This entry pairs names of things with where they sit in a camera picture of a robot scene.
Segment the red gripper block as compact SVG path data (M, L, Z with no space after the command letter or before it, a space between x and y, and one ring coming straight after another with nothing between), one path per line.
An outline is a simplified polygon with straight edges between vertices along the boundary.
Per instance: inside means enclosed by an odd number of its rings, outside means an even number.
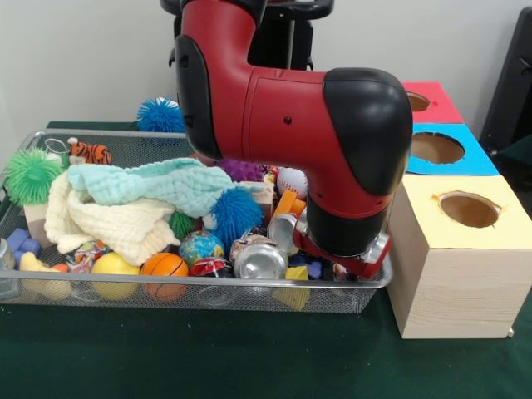
M293 241L295 246L303 252L314 257L328 259L335 264L340 264L349 273L363 278L371 278L381 268L392 246L391 237L381 232L361 254L341 257L339 255L328 254L321 250L306 234L299 231L293 233Z

